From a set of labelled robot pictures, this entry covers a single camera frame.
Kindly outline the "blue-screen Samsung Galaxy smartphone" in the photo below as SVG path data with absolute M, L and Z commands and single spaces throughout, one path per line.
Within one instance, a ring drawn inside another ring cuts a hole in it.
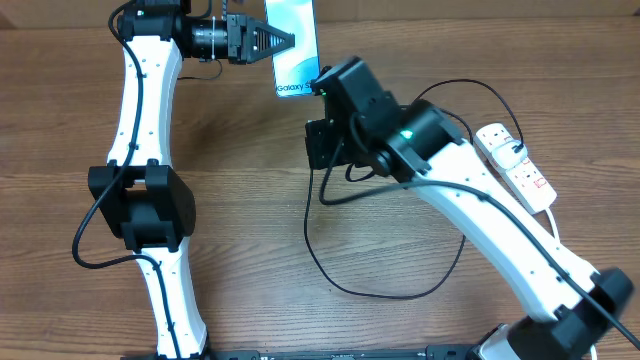
M 276 95 L 311 95 L 320 72 L 313 1 L 266 0 L 265 12 L 269 25 L 294 35 L 294 46 L 272 57 Z

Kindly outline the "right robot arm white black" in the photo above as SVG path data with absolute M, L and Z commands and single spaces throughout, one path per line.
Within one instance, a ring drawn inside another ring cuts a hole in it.
M 479 342 L 432 345 L 430 359 L 579 359 L 611 329 L 634 286 L 618 268 L 595 269 L 550 235 L 495 179 L 436 105 L 408 105 L 358 57 L 324 68 L 311 84 L 325 116 L 307 123 L 312 170 L 369 167 L 434 206 L 498 270 L 525 315 Z

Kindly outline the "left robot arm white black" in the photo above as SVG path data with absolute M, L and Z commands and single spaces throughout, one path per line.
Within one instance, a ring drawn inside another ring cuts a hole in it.
M 123 98 L 107 161 L 88 171 L 95 202 L 79 228 L 101 213 L 129 253 L 98 266 L 139 266 L 157 327 L 151 358 L 212 359 L 189 265 L 195 198 L 171 159 L 175 88 L 188 58 L 252 64 L 293 48 L 295 36 L 243 13 L 194 16 L 188 1 L 127 1 L 108 28 L 123 48 Z

